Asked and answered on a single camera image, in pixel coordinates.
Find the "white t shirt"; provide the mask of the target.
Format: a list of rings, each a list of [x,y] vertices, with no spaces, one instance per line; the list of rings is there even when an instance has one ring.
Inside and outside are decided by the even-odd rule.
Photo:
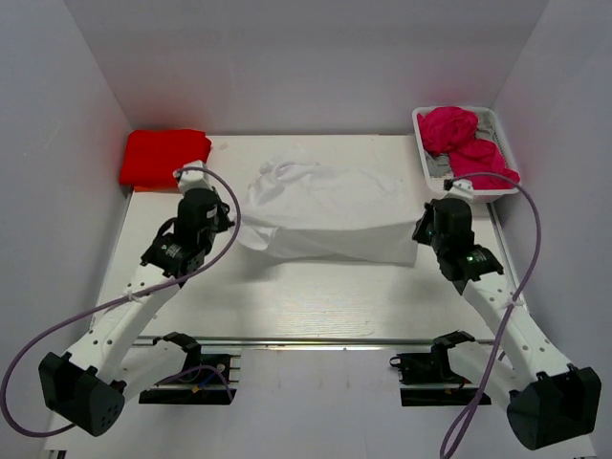
[[[376,170],[276,157],[260,166],[240,208],[238,242],[276,259],[417,261],[404,183]]]

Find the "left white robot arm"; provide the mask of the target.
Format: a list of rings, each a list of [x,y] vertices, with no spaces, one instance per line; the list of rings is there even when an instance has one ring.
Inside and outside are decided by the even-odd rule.
[[[193,188],[177,215],[164,222],[128,282],[127,301],[98,318],[62,355],[48,353],[38,366],[46,406],[94,437],[105,433],[125,403],[164,378],[196,379],[202,358],[195,339],[172,332],[141,357],[129,356],[135,339],[195,273],[217,234],[233,227],[230,208],[213,188]]]

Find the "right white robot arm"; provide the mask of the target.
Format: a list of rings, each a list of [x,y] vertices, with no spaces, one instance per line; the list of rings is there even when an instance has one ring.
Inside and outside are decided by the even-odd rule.
[[[475,244],[471,223],[466,202],[433,199],[412,235],[433,249],[443,277],[495,334],[490,349],[466,332],[440,336],[431,347],[433,373],[446,382],[463,377],[483,383],[483,394],[505,411],[515,437],[529,450],[591,433],[601,379],[557,350],[513,298],[503,266]]]

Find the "white plastic basket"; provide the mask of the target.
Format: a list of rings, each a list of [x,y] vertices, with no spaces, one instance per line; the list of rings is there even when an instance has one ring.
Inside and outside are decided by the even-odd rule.
[[[434,178],[431,177],[429,175],[429,172],[427,170],[427,166],[426,166],[426,151],[423,147],[422,144],[422,139],[421,139],[421,134],[419,131],[419,127],[417,125],[417,120],[416,117],[418,114],[423,114],[426,115],[427,113],[429,113],[431,110],[433,110],[434,108],[437,107],[419,107],[417,109],[415,109],[412,112],[412,120],[413,120],[413,125],[414,125],[414,131],[415,131],[415,137],[416,137],[416,142],[417,142],[417,148],[418,151],[420,153],[420,159],[421,159],[421,164],[422,164],[422,168],[425,174],[425,179],[426,179],[426,184],[429,187],[430,190],[433,191],[434,194],[438,195],[438,196],[442,196],[445,194],[445,191],[443,189],[443,185],[444,185],[444,180],[446,179],[453,179],[453,178],[457,178],[453,175],[453,173],[451,172],[450,174],[442,177],[442,178]],[[495,113],[493,112],[493,110],[486,108],[486,107],[460,107],[466,110],[471,110],[473,112],[475,112],[476,114],[478,112],[482,112],[482,111],[491,111],[493,116],[494,116],[494,121],[495,121],[495,135],[494,135],[494,142],[497,144],[498,148],[500,149],[503,158],[507,164],[508,167],[512,168],[513,170],[515,170],[518,173],[518,168],[516,166],[515,160],[514,160],[514,155],[511,151],[511,148],[506,140],[506,136],[503,133],[503,129],[501,127],[501,124],[499,123]],[[476,203],[490,203],[495,201],[496,199],[504,196],[504,195],[508,195],[508,194],[513,194],[516,193],[517,190],[515,188],[511,188],[511,189],[501,189],[501,190],[477,190],[474,188],[474,202]]]

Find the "grey garment in basket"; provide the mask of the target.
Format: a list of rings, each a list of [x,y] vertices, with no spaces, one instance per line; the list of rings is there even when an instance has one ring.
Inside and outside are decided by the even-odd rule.
[[[495,135],[495,121],[491,111],[482,111],[476,114],[478,125],[475,131],[475,138],[493,142]],[[434,178],[442,178],[452,172],[447,153],[440,153],[437,156],[432,156],[430,153],[425,154],[426,166],[429,175]]]

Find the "folded red t shirt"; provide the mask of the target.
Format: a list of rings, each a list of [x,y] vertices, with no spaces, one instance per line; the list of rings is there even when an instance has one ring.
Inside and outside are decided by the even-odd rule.
[[[206,162],[211,147],[204,131],[133,131],[126,141],[119,183],[144,190],[174,189],[174,171],[195,161]]]

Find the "magenta t shirt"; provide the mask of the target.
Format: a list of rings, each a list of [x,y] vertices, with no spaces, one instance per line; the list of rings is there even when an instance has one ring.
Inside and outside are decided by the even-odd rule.
[[[457,106],[443,106],[426,115],[418,114],[417,125],[422,144],[432,158],[446,155],[455,177],[467,176],[477,190],[511,189],[500,179],[520,182],[519,174],[508,167],[494,140],[485,133],[484,120]]]

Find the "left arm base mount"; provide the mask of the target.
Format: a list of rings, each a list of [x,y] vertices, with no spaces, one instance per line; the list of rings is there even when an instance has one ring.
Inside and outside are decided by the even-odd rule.
[[[240,355],[207,350],[195,338],[173,332],[153,339],[178,345],[185,354],[181,377],[143,391],[139,404],[230,405],[239,384]]]

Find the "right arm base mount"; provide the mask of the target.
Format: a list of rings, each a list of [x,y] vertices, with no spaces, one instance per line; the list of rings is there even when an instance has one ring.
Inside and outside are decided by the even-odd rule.
[[[402,407],[467,406],[477,385],[450,369],[448,352],[459,344],[473,343],[465,331],[455,331],[436,338],[427,351],[396,354],[389,365],[400,381]]]

